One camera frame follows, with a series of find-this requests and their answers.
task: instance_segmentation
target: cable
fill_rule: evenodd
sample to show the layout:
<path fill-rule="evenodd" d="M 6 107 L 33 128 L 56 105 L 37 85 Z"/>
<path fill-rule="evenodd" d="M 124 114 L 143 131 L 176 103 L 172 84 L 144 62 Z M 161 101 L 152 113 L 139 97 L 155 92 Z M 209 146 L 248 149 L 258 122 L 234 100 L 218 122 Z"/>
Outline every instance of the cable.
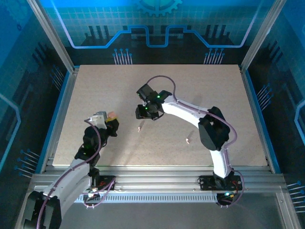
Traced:
<path fill-rule="evenodd" d="M 236 181 L 234 180 L 234 181 L 232 181 L 232 183 L 235 185 L 235 187 L 236 187 L 236 194 L 238 194 L 238 185 L 237 185 L 237 183 L 236 183 Z"/>
<path fill-rule="evenodd" d="M 108 193 L 110 192 L 110 189 L 111 189 L 111 187 L 113 186 L 114 182 L 115 182 L 115 178 L 113 178 L 112 181 L 111 181 L 108 185 L 106 185 L 103 189 L 101 189 L 101 190 L 99 190 L 99 191 L 97 191 L 97 192 L 93 192 L 93 193 L 98 193 L 98 192 L 104 191 L 106 188 L 108 188 L 108 189 L 107 189 L 107 192 L 103 195 L 103 197 L 101 198 L 101 200 L 100 200 L 97 204 L 91 205 L 91 206 L 90 206 L 90 205 L 88 205 L 88 204 L 86 203 L 86 201 L 84 201 L 83 204 L 84 204 L 87 208 L 95 208 L 95 207 L 99 206 L 99 205 L 106 199 L 106 197 L 107 197 Z"/>
<path fill-rule="evenodd" d="M 240 196 L 238 197 L 238 199 L 237 199 L 236 201 L 234 201 L 234 202 L 233 202 L 231 205 L 229 205 L 229 206 L 234 205 L 235 202 L 237 202 L 237 201 L 240 200 L 241 196 L 242 196 L 243 193 L 244 193 L 244 177 L 243 177 L 243 175 L 241 174 L 241 172 L 239 172 L 239 171 L 237 171 L 237 170 L 234 170 L 234 169 L 231 167 L 230 162 L 229 162 L 229 156 L 228 156 L 228 147 L 229 147 L 230 145 L 232 145 L 234 142 L 236 142 L 236 140 L 237 140 L 237 132 L 236 132 L 236 130 L 235 130 L 234 127 L 233 127 L 231 124 L 229 124 L 227 121 L 225 121 L 224 119 L 222 119 L 222 118 L 220 118 L 220 117 L 218 117 L 218 116 L 216 116 L 216 115 L 214 115 L 214 114 L 212 114 L 212 113 L 210 113 L 210 112 L 208 112 L 208 111 L 204 111 L 204 110 L 201 110 L 201 109 L 195 109 L 195 108 L 193 108 L 193 107 L 191 107 L 191 106 L 189 106 L 189 105 L 187 105 L 187 104 L 181 103 L 181 102 L 177 99 L 177 97 L 176 97 L 176 95 L 175 95 L 175 93 L 176 93 L 176 83 L 175 83 L 175 81 L 174 81 L 171 77 L 166 76 L 166 75 L 156 75 L 156 76 L 150 78 L 146 83 L 148 84 L 151 80 L 153 80 L 153 79 L 155 79 L 155 78 L 166 78 L 166 79 L 169 79 L 169 80 L 173 83 L 173 98 L 174 98 L 174 100 L 175 100 L 175 102 L 176 102 L 177 104 L 179 104 L 179 105 L 181 105 L 181 106 L 183 106 L 183 107 L 185 107 L 185 108 L 188 108 L 188 109 L 190 109 L 191 111 L 194 111 L 194 112 L 201 112 L 201 113 L 203 113 L 203 114 L 209 115 L 209 116 L 211 116 L 211 117 L 213 117 L 213 118 L 215 118 L 215 119 L 221 121 L 221 122 L 224 123 L 225 125 L 227 125 L 227 126 L 230 128 L 230 130 L 233 132 L 233 134 L 234 134 L 233 140 L 232 140 L 231 142 L 228 142 L 227 144 L 224 145 L 224 156 L 225 156 L 225 160 L 226 160 L 227 166 L 229 166 L 229 168 L 231 169 L 231 171 L 238 173 L 238 174 L 240 175 L 241 179 L 242 179 L 242 186 L 243 186 L 242 192 L 241 192 Z"/>
<path fill-rule="evenodd" d="M 75 170 L 76 168 L 78 168 L 79 166 L 82 166 L 83 164 L 91 161 L 92 159 L 95 158 L 95 156 L 99 153 L 99 151 L 101 150 L 102 148 L 102 141 L 101 141 L 101 135 L 98 131 L 98 129 L 92 124 L 89 122 L 90 119 L 86 119 L 84 120 L 85 123 L 88 123 L 93 129 L 94 131 L 96 132 L 97 136 L 98 136 L 98 139 L 99 139 L 99 147 L 98 149 L 96 150 L 96 152 L 90 157 L 88 158 L 87 160 L 75 165 L 74 167 L 70 168 L 69 170 L 67 170 L 59 179 L 58 181 L 54 184 L 53 188 L 50 190 L 50 192 L 48 193 L 47 197 L 45 198 L 42 206 L 41 206 L 41 209 L 39 211 L 39 215 L 38 215 L 38 219 L 37 219 L 37 226 L 36 226 L 36 229 L 40 229 L 40 224 L 41 224 L 41 218 L 42 218 L 42 214 L 43 214 L 43 211 L 46 207 L 46 204 L 51 196 L 51 194 L 55 191 L 56 187 L 59 185 L 59 183 L 65 178 L 65 176 L 67 176 L 71 171 Z"/>

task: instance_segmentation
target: beige work surface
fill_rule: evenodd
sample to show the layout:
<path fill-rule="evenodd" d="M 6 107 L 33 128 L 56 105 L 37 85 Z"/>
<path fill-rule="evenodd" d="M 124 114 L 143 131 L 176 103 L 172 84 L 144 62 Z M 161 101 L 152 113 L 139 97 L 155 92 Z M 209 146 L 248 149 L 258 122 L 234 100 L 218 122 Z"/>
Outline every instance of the beige work surface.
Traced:
<path fill-rule="evenodd" d="M 238 133 L 236 143 L 229 148 L 232 165 L 266 165 L 237 65 L 80 66 L 53 164 L 69 165 L 73 160 L 88 126 L 84 119 L 97 111 L 115 111 L 120 122 L 118 136 L 108 139 L 98 165 L 212 165 L 198 129 L 178 117 L 165 114 L 157 121 L 146 119 L 138 133 L 143 120 L 135 118 L 135 109 L 142 103 L 136 91 L 155 75 L 172 77 L 181 100 L 221 109 Z M 172 83 L 163 78 L 149 85 L 158 92 L 173 90 Z"/>

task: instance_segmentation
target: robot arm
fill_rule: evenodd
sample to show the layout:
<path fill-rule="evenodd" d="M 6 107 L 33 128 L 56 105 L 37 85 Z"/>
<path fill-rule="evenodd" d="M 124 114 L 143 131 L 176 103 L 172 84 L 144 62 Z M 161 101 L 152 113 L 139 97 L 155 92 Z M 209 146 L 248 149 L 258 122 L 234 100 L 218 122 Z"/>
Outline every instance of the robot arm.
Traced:
<path fill-rule="evenodd" d="M 164 103 L 162 104 L 162 109 L 163 109 L 164 113 L 177 116 L 177 117 L 193 124 L 194 126 L 196 126 L 199 129 L 199 134 L 200 134 L 200 139 L 201 139 L 202 144 L 206 148 L 208 148 L 211 152 L 212 161 L 213 161 L 213 165 L 214 165 L 214 173 L 221 178 L 226 178 L 231 172 L 229 162 L 225 158 L 224 148 L 220 146 L 220 144 L 222 142 L 219 144 L 219 147 L 217 147 L 216 146 L 217 143 L 213 142 L 213 140 L 217 141 L 217 139 L 216 138 L 213 139 L 213 138 L 209 137 L 209 135 L 208 135 L 208 128 L 213 127 L 213 126 L 205 125 L 205 124 L 210 124 L 210 122 L 207 120 L 207 115 L 202 114 L 200 112 L 194 112 L 193 110 L 190 110 L 189 108 L 187 108 L 181 104 L 187 104 L 188 106 L 191 106 L 194 110 L 197 110 L 197 111 L 204 110 L 206 112 L 209 112 L 208 109 L 194 106 L 193 104 L 189 104 L 182 100 L 179 100 L 179 101 L 181 103 L 178 104 L 172 95 L 168 96 L 164 100 Z"/>
<path fill-rule="evenodd" d="M 109 113 L 108 117 L 105 112 L 98 112 L 88 121 L 98 130 L 99 136 L 92 126 L 86 128 L 83 144 L 63 175 L 42 192 L 33 191 L 29 195 L 22 219 L 24 229 L 37 228 L 39 212 L 46 199 L 48 200 L 43 209 L 39 228 L 58 229 L 61 219 L 81 193 L 93 187 L 101 190 L 105 186 L 105 184 L 100 186 L 99 170 L 94 167 L 100 159 L 100 154 L 97 153 L 99 141 L 104 147 L 110 136 L 116 137 L 119 122 L 113 112 Z"/>
<path fill-rule="evenodd" d="M 224 152 L 224 144 L 229 140 L 230 128 L 218 119 L 206 114 L 213 114 L 224 120 L 217 107 L 208 110 L 207 108 L 194 106 L 175 98 L 170 92 L 161 91 L 157 93 L 148 84 L 142 86 L 137 94 L 143 100 L 143 104 L 138 105 L 136 109 L 137 119 L 156 120 L 161 117 L 159 115 L 159 112 L 161 112 L 177 116 L 193 124 L 199 129 L 202 144 L 211 152 L 214 175 L 220 179 L 226 179 L 232 174 Z"/>

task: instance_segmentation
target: aluminum frame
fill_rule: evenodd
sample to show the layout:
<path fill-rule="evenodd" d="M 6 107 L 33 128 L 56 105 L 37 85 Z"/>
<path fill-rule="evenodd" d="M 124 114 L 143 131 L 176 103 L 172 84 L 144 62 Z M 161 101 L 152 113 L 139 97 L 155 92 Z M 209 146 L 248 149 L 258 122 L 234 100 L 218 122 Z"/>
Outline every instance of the aluminum frame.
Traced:
<path fill-rule="evenodd" d="M 269 31 L 271 30 L 275 20 L 277 19 L 278 15 L 282 11 L 283 6 L 285 5 L 286 0 L 275 0 L 271 9 L 269 10 L 267 16 L 265 17 L 259 31 L 257 32 L 244 60 L 241 64 L 241 71 L 242 73 L 246 72 L 248 67 L 250 66 L 252 60 L 256 56 L 259 48 L 263 44 L 266 36 L 268 35 Z"/>
<path fill-rule="evenodd" d="M 43 30 L 47 34 L 49 40 L 51 41 L 52 45 L 54 46 L 57 54 L 61 58 L 61 61 L 67 68 L 70 74 L 74 73 L 74 64 L 67 53 L 65 47 L 63 46 L 61 39 L 59 38 L 55 28 L 53 27 L 46 11 L 44 10 L 43 6 L 41 5 L 39 0 L 27 0 L 28 4 L 30 5 L 31 9 L 33 10 L 37 20 L 39 21 L 40 25 L 42 26 Z"/>
<path fill-rule="evenodd" d="M 67 87 L 64 88 L 64 98 L 61 103 L 60 111 L 56 117 L 56 124 L 52 130 L 46 157 L 44 158 L 43 166 L 41 169 L 41 173 L 45 173 L 35 174 L 33 176 L 15 227 L 17 229 L 20 228 L 20 222 L 28 194 L 30 194 L 33 190 L 41 190 L 42 188 L 46 187 L 52 181 L 54 181 L 56 177 L 58 177 L 64 170 L 64 167 L 53 167 L 50 165 L 50 161 L 52 159 L 51 157 L 53 156 L 52 152 L 54 152 L 54 149 L 57 147 L 57 137 L 59 137 L 59 133 L 62 128 L 77 75 L 77 71 L 75 71 L 74 65 L 53 25 L 51 24 L 44 8 L 41 6 L 38 0 L 27 1 L 43 29 L 45 30 L 50 41 L 52 42 L 59 57 L 66 66 L 67 70 L 73 74 L 74 77 L 73 80 L 68 82 Z M 272 25 L 274 24 L 285 2 L 286 0 L 276 0 L 269 10 L 267 17 L 265 18 L 259 32 L 257 33 L 249 51 L 247 52 L 242 62 L 241 69 L 243 76 L 247 68 L 250 66 L 250 63 L 255 57 L 257 51 L 259 50 L 261 44 L 263 43 L 265 37 L 270 31 Z M 253 107 L 253 97 L 251 96 L 249 90 L 247 90 L 247 93 L 250 104 L 252 104 L 254 118 L 257 124 L 257 128 L 259 129 L 260 138 L 264 144 L 270 167 L 235 167 L 235 169 L 240 170 L 245 176 L 245 192 L 275 192 L 279 201 L 279 206 L 286 228 L 299 229 L 301 228 L 300 223 L 298 221 L 296 212 L 294 211 L 289 193 L 287 192 L 284 177 L 281 174 L 272 173 L 275 172 L 275 167 L 268 150 L 268 144 L 265 141 L 262 126 L 259 123 L 259 119 L 257 118 L 258 115 L 255 113 L 256 109 Z M 150 192 L 152 188 L 153 193 L 163 194 L 214 194 L 213 192 L 200 191 L 199 185 L 196 183 L 196 178 L 198 178 L 199 175 L 210 175 L 213 171 L 212 167 L 98 167 L 98 169 L 100 169 L 101 174 L 111 174 L 118 177 L 116 189 L 114 192 L 112 192 L 112 195 L 116 195 L 116 193 L 117 195 L 121 195 L 122 193 L 143 194 Z"/>
<path fill-rule="evenodd" d="M 256 128 L 258 130 L 258 134 L 260 137 L 260 140 L 263 144 L 263 149 L 265 151 L 265 155 L 266 155 L 266 159 L 268 162 L 268 165 L 270 166 L 270 169 L 273 173 L 280 173 L 280 167 L 278 165 L 278 162 L 276 160 L 275 157 L 275 152 L 273 150 L 272 144 L 271 144 L 271 140 L 269 138 L 268 133 L 265 133 L 265 128 L 262 124 L 262 122 L 264 121 L 262 119 L 262 117 L 260 117 L 262 114 L 259 114 L 259 105 L 258 102 L 255 100 L 255 94 L 253 92 L 253 86 L 252 83 L 249 82 L 249 77 L 247 77 L 247 71 L 246 72 L 242 72 L 242 79 L 244 82 L 244 87 L 248 96 L 248 100 L 249 100 L 249 104 L 252 110 L 252 114 L 253 114 L 253 118 L 256 124 Z"/>

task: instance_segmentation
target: purple cable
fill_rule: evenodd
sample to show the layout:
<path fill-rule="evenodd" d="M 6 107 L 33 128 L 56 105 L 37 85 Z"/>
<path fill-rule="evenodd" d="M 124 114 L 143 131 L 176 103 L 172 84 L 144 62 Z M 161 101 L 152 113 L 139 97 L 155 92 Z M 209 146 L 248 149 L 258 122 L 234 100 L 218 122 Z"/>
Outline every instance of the purple cable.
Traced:
<path fill-rule="evenodd" d="M 229 162 L 229 156 L 228 156 L 228 146 L 232 145 L 232 144 L 233 144 L 234 142 L 236 142 L 236 140 L 237 140 L 237 132 L 236 132 L 236 130 L 235 130 L 234 127 L 233 127 L 231 124 L 229 124 L 227 121 L 225 121 L 224 119 L 222 119 L 222 118 L 220 118 L 220 117 L 218 117 L 218 116 L 216 116 L 216 115 L 214 115 L 214 114 L 212 114 L 212 113 L 210 113 L 210 112 L 207 112 L 207 111 L 204 111 L 204 110 L 200 110 L 200 109 L 195 109 L 195 108 L 193 108 L 193 107 L 191 107 L 191 106 L 189 106 L 189 105 L 187 105 L 187 104 L 184 104 L 184 103 L 179 102 L 179 100 L 177 99 L 177 97 L 176 97 L 176 95 L 175 95 L 175 93 L 176 93 L 176 83 L 174 82 L 174 80 L 173 80 L 171 77 L 166 76 L 166 75 L 157 75 L 157 76 L 154 76 L 154 77 L 150 78 L 146 83 L 148 84 L 151 80 L 153 80 L 153 79 L 155 79 L 155 78 L 159 78 L 159 77 L 169 79 L 169 80 L 173 83 L 173 98 L 174 98 L 175 102 L 177 102 L 177 104 L 179 104 L 179 105 L 181 105 L 181 106 L 183 106 L 183 107 L 185 107 L 185 108 L 188 108 L 188 109 L 190 109 L 191 111 L 194 111 L 194 112 L 201 112 L 201 113 L 203 113 L 203 114 L 209 115 L 209 116 L 211 116 L 211 117 L 213 117 L 213 118 L 215 118 L 215 119 L 221 121 L 222 123 L 224 123 L 225 125 L 227 125 L 227 126 L 230 128 L 230 130 L 234 133 L 234 138 L 233 138 L 233 140 L 232 140 L 231 142 L 229 142 L 229 143 L 227 143 L 227 144 L 224 145 L 224 156 L 225 156 L 225 160 L 226 160 L 226 162 L 227 162 L 227 166 L 230 167 L 231 171 L 238 173 L 238 174 L 241 176 L 241 179 L 242 179 L 242 185 L 243 185 L 242 192 L 241 192 L 240 196 L 238 197 L 238 199 L 237 199 L 236 201 L 234 201 L 234 202 L 233 202 L 231 205 L 229 205 L 229 206 L 234 205 L 234 203 L 236 203 L 237 201 L 240 200 L 241 196 L 242 196 L 243 193 L 244 193 L 244 177 L 243 177 L 243 175 L 241 174 L 241 172 L 232 169 L 232 167 L 231 167 L 231 165 L 230 165 L 230 162 Z"/>
<path fill-rule="evenodd" d="M 41 209 L 39 211 L 39 215 L 38 215 L 38 219 L 37 219 L 37 226 L 36 226 L 36 229 L 40 229 L 40 224 L 41 224 L 41 218 L 42 218 L 42 214 L 43 214 L 43 210 L 44 208 L 46 207 L 46 204 L 51 196 L 51 194 L 55 191 L 56 187 L 59 185 L 59 183 L 62 181 L 62 179 L 64 179 L 65 176 L 67 176 L 71 171 L 73 171 L 74 169 L 78 168 L 79 166 L 82 166 L 83 164 L 91 161 L 98 153 L 99 151 L 101 150 L 102 148 L 102 142 L 101 142 L 101 135 L 99 133 L 99 131 L 97 130 L 97 128 L 89 122 L 90 119 L 86 119 L 84 120 L 84 122 L 88 123 L 90 126 L 92 126 L 92 128 L 94 129 L 94 131 L 96 132 L 97 136 L 98 136 L 98 139 L 99 139 L 99 147 L 98 149 L 96 150 L 96 152 L 92 155 L 92 157 L 88 158 L 87 160 L 79 163 L 78 165 L 70 168 L 69 170 L 67 170 L 59 179 L 58 181 L 54 184 L 53 188 L 50 190 L 50 192 L 48 193 L 47 197 L 45 198 L 42 206 L 41 206 Z"/>
<path fill-rule="evenodd" d="M 112 181 L 111 181 L 108 185 L 106 185 L 102 190 L 93 192 L 93 193 L 101 192 L 101 191 L 104 191 L 106 188 L 108 188 L 108 189 L 107 189 L 107 192 L 103 195 L 103 197 L 101 198 L 101 200 L 100 200 L 97 204 L 90 206 L 90 205 L 88 205 L 88 204 L 86 203 L 86 201 L 84 201 L 83 204 L 84 204 L 87 208 L 95 208 L 95 207 L 99 206 L 99 205 L 106 199 L 106 197 L 107 197 L 108 193 L 110 192 L 110 189 L 111 189 L 112 185 L 114 184 L 114 182 L 115 182 L 115 178 L 112 179 Z"/>

